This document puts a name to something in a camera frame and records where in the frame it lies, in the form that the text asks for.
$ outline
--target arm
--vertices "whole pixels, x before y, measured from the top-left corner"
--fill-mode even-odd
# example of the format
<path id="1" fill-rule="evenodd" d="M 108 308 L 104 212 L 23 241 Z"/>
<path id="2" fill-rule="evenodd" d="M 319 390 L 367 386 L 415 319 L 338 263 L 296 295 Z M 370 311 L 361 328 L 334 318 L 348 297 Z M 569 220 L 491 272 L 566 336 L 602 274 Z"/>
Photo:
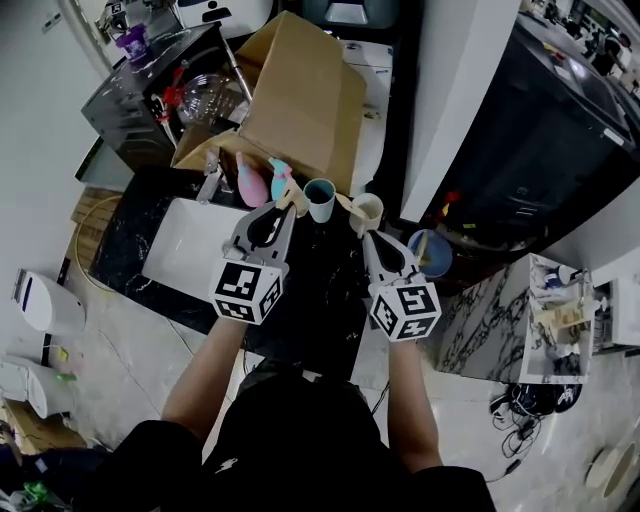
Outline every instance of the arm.
<path id="1" fill-rule="evenodd" d="M 178 423 L 203 444 L 216 422 L 247 324 L 218 318 L 171 390 L 162 419 Z"/>
<path id="2" fill-rule="evenodd" d="M 442 466 L 438 427 L 424 388 L 415 342 L 391 343 L 389 351 L 389 444 L 411 473 Z"/>
<path id="3" fill-rule="evenodd" d="M 609 51 L 607 53 L 609 54 L 609 57 L 613 59 L 613 62 L 615 62 L 616 66 L 618 66 L 623 73 L 627 71 L 624 65 L 620 62 L 620 59 L 618 59 L 617 55 L 615 55 L 612 51 Z"/>

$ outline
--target kitchen counter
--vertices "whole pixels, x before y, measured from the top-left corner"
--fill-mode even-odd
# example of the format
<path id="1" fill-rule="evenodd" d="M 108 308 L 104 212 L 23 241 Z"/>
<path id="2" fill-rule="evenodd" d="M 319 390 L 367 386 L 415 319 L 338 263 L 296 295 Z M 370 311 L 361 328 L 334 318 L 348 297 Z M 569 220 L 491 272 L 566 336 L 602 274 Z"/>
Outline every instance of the kitchen counter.
<path id="1" fill-rule="evenodd" d="M 443 307 L 436 369 L 465 377 L 529 384 L 586 382 L 593 314 L 574 327 L 551 329 L 540 314 L 579 299 L 580 285 L 547 289 L 555 263 L 527 255 Z"/>
<path id="2" fill-rule="evenodd" d="M 175 198 L 195 200 L 198 171 L 147 167 L 136 173 L 107 228 L 90 275 L 156 313 L 208 333 L 217 316 L 206 301 L 142 275 L 164 215 Z M 212 203 L 247 210 L 237 194 L 218 190 Z M 296 221 L 284 295 L 261 326 L 250 326 L 247 350 L 323 375 L 348 380 L 366 319 L 362 244 L 336 204 L 320 226 Z"/>

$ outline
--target trash can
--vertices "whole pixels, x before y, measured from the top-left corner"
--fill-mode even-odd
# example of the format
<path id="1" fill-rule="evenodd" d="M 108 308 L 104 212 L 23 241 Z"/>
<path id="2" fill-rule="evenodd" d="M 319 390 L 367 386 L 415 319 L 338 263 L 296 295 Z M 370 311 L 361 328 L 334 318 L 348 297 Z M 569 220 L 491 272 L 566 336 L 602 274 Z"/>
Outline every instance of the trash can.
<path id="1" fill-rule="evenodd" d="M 24 319 L 37 331 L 73 336 L 84 329 L 86 317 L 78 298 L 35 272 L 26 273 L 18 304 Z"/>

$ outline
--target white container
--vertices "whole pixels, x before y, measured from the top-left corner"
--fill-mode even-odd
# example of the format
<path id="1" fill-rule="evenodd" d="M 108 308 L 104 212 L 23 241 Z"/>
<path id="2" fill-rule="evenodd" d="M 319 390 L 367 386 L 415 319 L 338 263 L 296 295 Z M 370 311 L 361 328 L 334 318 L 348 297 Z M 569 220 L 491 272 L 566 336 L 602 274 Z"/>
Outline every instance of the white container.
<path id="1" fill-rule="evenodd" d="M 309 214 L 318 224 L 324 224 L 331 218 L 336 202 L 336 187 L 329 180 L 316 178 L 304 187 L 304 195 L 309 202 Z"/>
<path id="2" fill-rule="evenodd" d="M 608 498 L 625 481 L 636 458 L 636 443 L 604 448 L 591 465 L 586 485 Z"/>
<path id="3" fill-rule="evenodd" d="M 6 356 L 0 362 L 0 393 L 10 400 L 29 402 L 41 418 L 73 411 L 71 387 L 58 380 L 57 376 L 58 373 L 51 368 L 27 359 Z"/>
<path id="4" fill-rule="evenodd" d="M 380 227 L 384 204 L 378 196 L 369 193 L 360 194 L 352 204 L 363 210 L 369 217 L 362 219 L 353 213 L 349 215 L 349 225 L 358 234 L 358 238 L 362 238 L 367 231 L 373 231 Z"/>
<path id="5" fill-rule="evenodd" d="M 82 304 L 51 279 L 27 272 L 20 290 L 20 310 L 27 323 L 41 332 L 73 336 L 84 329 Z"/>

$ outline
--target pink spray bottle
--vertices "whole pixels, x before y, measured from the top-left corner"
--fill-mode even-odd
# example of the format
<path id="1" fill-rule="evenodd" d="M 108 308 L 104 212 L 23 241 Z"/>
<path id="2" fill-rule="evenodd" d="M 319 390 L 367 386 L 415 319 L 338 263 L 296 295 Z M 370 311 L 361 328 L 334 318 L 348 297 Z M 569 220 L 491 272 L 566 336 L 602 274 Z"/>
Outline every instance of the pink spray bottle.
<path id="1" fill-rule="evenodd" d="M 238 164 L 238 190 L 242 200 L 252 208 L 263 206 L 269 201 L 269 191 L 262 177 L 244 161 L 244 155 L 236 153 Z"/>

